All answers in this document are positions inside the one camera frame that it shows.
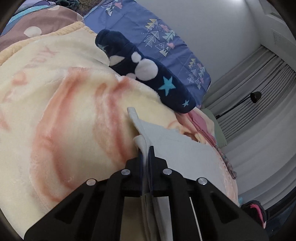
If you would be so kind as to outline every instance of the white polka dot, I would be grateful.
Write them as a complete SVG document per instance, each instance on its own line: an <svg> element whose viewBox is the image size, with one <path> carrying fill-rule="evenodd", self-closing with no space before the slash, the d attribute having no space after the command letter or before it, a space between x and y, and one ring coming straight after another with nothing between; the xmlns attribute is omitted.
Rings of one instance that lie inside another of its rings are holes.
<svg viewBox="0 0 296 241"><path fill-rule="evenodd" d="M141 55L138 53L138 52L133 52L133 54L131 55L131 60L134 62L134 63L138 63L140 62L141 60Z"/></svg>
<svg viewBox="0 0 296 241"><path fill-rule="evenodd" d="M127 75L126 75L127 77L130 77L130 78L132 78L132 79L136 79L136 75L135 74L133 74L133 73L128 73Z"/></svg>
<svg viewBox="0 0 296 241"><path fill-rule="evenodd" d="M59 9L59 5L48 8L48 10L51 10L51 11L58 10L58 9Z"/></svg>
<svg viewBox="0 0 296 241"><path fill-rule="evenodd" d="M122 60L124 60L124 57L122 57L122 56L117 56L117 55L112 55L112 56L109 58L109 61L110 61L110 65L109 65L109 66L116 65L116 64L118 64L119 62L121 62Z"/></svg>
<svg viewBox="0 0 296 241"><path fill-rule="evenodd" d="M36 27L36 26L32 26L32 27L29 27L27 28L25 31L24 31L24 34L30 38L32 37L36 37L36 36L40 36L42 34L42 31L40 28Z"/></svg>
<svg viewBox="0 0 296 241"><path fill-rule="evenodd" d="M82 22L83 21L83 17L79 14L79 13L77 13L77 21L79 21L79 22Z"/></svg>
<svg viewBox="0 0 296 241"><path fill-rule="evenodd" d="M156 77L158 73L157 65L150 59L142 59L136 69L135 74L139 80L147 81Z"/></svg>

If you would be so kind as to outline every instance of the white wall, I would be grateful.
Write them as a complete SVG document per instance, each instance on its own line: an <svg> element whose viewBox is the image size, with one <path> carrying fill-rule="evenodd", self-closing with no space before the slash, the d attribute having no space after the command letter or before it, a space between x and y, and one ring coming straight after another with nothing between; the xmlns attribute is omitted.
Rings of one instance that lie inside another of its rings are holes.
<svg viewBox="0 0 296 241"><path fill-rule="evenodd" d="M212 82L260 47L245 0L136 0L168 24L205 65Z"/></svg>
<svg viewBox="0 0 296 241"><path fill-rule="evenodd" d="M278 55L292 69L294 69L294 71L296 71L296 49L294 49L296 48L296 40L288 26L284 21L270 14L270 12L273 11L273 7L268 7L270 4L266 0L246 0L246 2L251 9L256 26L258 27L261 44ZM272 29L291 41L292 47L290 48L290 51L289 49L288 51L284 51L282 48L274 44Z"/></svg>

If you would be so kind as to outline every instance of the cream fleece blanket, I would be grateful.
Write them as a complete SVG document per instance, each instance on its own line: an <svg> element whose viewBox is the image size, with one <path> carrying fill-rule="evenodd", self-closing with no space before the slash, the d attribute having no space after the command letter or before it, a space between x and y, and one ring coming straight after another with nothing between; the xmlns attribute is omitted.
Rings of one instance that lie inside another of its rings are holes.
<svg viewBox="0 0 296 241"><path fill-rule="evenodd" d="M0 208L22 237L88 178L109 178L137 155L127 107L204 141L153 90L109 68L95 36L76 22L0 52ZM222 163L226 194L237 203L236 182ZM145 240L141 204L130 204L122 240Z"/></svg>

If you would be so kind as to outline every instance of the folded fabric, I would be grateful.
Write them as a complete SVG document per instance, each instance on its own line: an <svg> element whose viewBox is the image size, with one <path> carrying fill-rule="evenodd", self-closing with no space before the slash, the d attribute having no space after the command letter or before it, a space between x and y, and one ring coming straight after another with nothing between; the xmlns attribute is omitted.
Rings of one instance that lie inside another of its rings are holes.
<svg viewBox="0 0 296 241"><path fill-rule="evenodd" d="M73 11L76 11L79 5L79 0L56 0L54 1L56 5L60 5L66 8L69 8Z"/></svg>
<svg viewBox="0 0 296 241"><path fill-rule="evenodd" d="M43 1L35 3L33 6L40 6L40 5L54 6L55 2L50 2L50 1L43 0Z"/></svg>
<svg viewBox="0 0 296 241"><path fill-rule="evenodd" d="M62 6L53 6L21 16L5 27L0 37L0 51L18 41L52 33L76 21L83 21L83 17Z"/></svg>
<svg viewBox="0 0 296 241"><path fill-rule="evenodd" d="M169 168L178 171L188 179L207 178L238 205L235 187L231 185L235 181L230 179L229 173L222 167L223 162L214 148L193 141L191 138L179 134L176 130L167 130L162 126L145 122L139 119L134 108L128 108L128 113L141 135L135 138L135 142L143 155L148 153L150 145L153 146L155 156L165 159ZM173 240L169 206L168 197L153 199L155 218L162 241ZM144 209L143 213L146 213L143 215L144 217L149 217L149 209Z"/></svg>
<svg viewBox="0 0 296 241"><path fill-rule="evenodd" d="M21 11L24 11L30 7L33 7L33 6L38 6L38 5L48 5L48 6L53 6L55 5L54 2L50 2L50 1L40 1L40 0L26 0L18 9L17 11L15 12L15 14L21 12Z"/></svg>
<svg viewBox="0 0 296 241"><path fill-rule="evenodd" d="M31 12L35 12L35 11L38 11L40 9L44 9L44 8L48 8L49 6L48 5L41 5L41 6L34 6L34 7L30 7L22 12L19 12L18 14L14 15L8 22L8 24L10 24L12 21L16 20L17 18L21 17L21 16L24 16L28 13L31 13Z"/></svg>
<svg viewBox="0 0 296 241"><path fill-rule="evenodd" d="M190 124L193 125L196 130L198 131L198 134L195 135L192 138L197 139L197 141L203 143L203 144L209 144L212 147L214 147L217 152L219 153L219 155L221 156L222 160L225 163L225 166L227 167L232 179L236 179L237 178L237 173L233 170L233 167L230 163L230 161L228 160L228 158L226 157L226 155L222 152L222 150L217 146L216 144L216 140L213 137L213 135L211 134L211 130L212 128L208 128L207 126L210 125L209 121L212 122L205 114L203 114L204 116L202 117L203 112L200 111L198 108L194 108L192 111L188 112L185 115L178 115L176 114L178 121L180 123L184 123L187 122L188 120L190 121Z"/></svg>
<svg viewBox="0 0 296 241"><path fill-rule="evenodd" d="M215 125L215 138L217 140L217 146L219 148L222 148L222 147L226 146L227 145L226 138L225 138L220 126L219 126L218 121L216 120L215 116L213 115L213 113L207 108L200 109L200 110L202 112L204 112L214 122L214 125Z"/></svg>
<svg viewBox="0 0 296 241"><path fill-rule="evenodd" d="M96 37L96 45L107 54L114 71L152 88L172 110L188 113L196 106L193 96L168 68L144 56L122 33L103 29Z"/></svg>
<svg viewBox="0 0 296 241"><path fill-rule="evenodd" d="M260 202L252 200L242 205L241 209L262 226L262 228L266 228L267 214Z"/></svg>

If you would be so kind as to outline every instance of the air vent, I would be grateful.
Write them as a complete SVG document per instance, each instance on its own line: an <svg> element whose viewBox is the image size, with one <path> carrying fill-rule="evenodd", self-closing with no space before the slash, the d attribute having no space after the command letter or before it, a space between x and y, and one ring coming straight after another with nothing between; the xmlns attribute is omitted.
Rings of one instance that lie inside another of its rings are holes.
<svg viewBox="0 0 296 241"><path fill-rule="evenodd" d="M281 48L286 54L290 55L293 59L296 59L296 46L283 35L272 29L274 37L274 44Z"/></svg>

